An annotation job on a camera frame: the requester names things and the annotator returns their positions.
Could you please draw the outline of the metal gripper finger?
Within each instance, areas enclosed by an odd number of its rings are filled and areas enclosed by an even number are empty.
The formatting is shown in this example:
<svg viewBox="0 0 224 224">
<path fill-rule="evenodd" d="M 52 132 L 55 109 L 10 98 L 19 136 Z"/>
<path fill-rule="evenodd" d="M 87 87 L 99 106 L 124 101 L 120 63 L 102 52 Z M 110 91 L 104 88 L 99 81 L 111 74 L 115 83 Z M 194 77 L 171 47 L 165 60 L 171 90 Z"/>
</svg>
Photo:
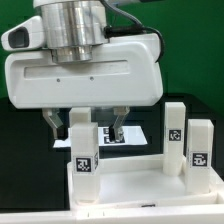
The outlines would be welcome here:
<svg viewBox="0 0 224 224">
<path fill-rule="evenodd" d="M 130 112 L 128 106 L 114 107 L 114 114 L 117 116 L 115 122 L 109 127 L 109 140 L 121 142 L 124 138 L 123 123 Z"/>
<path fill-rule="evenodd" d="M 43 108 L 42 115 L 48 125 L 52 128 L 55 140 L 65 140 L 68 137 L 67 127 L 59 117 L 58 108 Z"/>
</svg>

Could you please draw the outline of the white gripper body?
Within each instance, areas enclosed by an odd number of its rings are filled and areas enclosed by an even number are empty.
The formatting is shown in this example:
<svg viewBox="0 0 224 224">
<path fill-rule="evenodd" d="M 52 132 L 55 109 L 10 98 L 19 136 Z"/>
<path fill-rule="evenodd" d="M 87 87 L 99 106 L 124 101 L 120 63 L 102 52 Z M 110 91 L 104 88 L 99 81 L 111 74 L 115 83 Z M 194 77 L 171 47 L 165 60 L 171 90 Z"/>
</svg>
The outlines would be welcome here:
<svg viewBox="0 0 224 224">
<path fill-rule="evenodd" d="M 17 108 L 152 106 L 163 94 L 155 34 L 112 38 L 87 62 L 56 64 L 48 50 L 5 61 L 8 97 Z"/>
</svg>

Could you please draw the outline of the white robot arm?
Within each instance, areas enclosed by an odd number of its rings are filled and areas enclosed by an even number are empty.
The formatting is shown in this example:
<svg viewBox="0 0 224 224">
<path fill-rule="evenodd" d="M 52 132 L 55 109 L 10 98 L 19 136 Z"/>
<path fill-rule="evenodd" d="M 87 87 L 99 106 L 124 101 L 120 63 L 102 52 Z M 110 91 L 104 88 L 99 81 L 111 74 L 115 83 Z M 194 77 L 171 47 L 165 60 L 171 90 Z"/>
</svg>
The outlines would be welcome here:
<svg viewBox="0 0 224 224">
<path fill-rule="evenodd" d="M 40 108 L 53 129 L 61 108 L 112 107 L 112 141 L 131 107 L 152 106 L 163 86 L 161 33 L 120 10 L 123 0 L 33 0 L 38 15 L 1 36 L 17 108 Z"/>
</svg>

